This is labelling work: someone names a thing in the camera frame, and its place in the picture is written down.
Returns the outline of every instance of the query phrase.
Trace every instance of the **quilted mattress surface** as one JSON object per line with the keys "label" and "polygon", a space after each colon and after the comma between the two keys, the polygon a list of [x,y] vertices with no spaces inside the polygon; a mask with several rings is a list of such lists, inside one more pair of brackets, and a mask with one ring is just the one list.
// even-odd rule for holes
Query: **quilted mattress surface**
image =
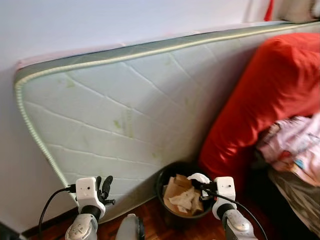
{"label": "quilted mattress surface", "polygon": [[108,221],[151,199],[161,168],[197,157],[264,40],[319,31],[318,22],[251,27],[37,63],[16,73],[17,104],[65,186],[113,175]]}

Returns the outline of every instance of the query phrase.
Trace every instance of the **red pillow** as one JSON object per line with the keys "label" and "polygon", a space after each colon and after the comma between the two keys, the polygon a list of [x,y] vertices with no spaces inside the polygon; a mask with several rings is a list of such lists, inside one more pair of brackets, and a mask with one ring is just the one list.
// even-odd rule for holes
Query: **red pillow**
{"label": "red pillow", "polygon": [[258,133],[277,120],[320,109],[320,34],[268,39],[256,51],[202,147],[212,178],[234,177],[242,190]]}

